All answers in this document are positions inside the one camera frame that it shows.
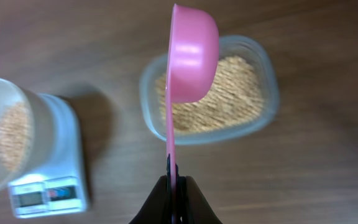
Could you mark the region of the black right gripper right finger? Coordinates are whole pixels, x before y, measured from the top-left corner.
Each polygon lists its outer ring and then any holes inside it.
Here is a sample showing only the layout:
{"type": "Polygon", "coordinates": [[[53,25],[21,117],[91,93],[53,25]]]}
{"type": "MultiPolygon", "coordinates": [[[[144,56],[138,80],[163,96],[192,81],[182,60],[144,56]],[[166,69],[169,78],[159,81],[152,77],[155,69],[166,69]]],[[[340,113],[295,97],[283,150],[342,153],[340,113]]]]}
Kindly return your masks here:
{"type": "Polygon", "coordinates": [[[222,224],[191,176],[178,178],[178,222],[182,224],[222,224]]]}

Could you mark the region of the pink plastic measuring scoop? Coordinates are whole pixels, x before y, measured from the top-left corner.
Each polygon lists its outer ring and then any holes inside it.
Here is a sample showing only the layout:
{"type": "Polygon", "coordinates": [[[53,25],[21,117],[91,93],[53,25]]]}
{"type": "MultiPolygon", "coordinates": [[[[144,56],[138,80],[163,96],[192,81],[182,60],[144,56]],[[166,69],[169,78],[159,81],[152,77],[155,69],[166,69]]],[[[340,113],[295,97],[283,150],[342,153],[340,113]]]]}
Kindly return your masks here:
{"type": "Polygon", "coordinates": [[[207,12],[175,4],[172,10],[165,85],[166,150],[170,184],[177,185],[172,104],[204,98],[219,60],[219,32],[207,12]]]}

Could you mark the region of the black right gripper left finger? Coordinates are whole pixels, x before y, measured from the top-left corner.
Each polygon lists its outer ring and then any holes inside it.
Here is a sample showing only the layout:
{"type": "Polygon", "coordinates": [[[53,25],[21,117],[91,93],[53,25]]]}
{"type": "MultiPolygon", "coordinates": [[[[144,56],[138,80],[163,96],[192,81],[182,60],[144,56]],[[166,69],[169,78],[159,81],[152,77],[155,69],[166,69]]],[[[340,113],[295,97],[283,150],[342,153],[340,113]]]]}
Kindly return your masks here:
{"type": "Polygon", "coordinates": [[[129,224],[170,223],[168,208],[167,176],[163,175],[158,179],[147,200],[129,224]]]}

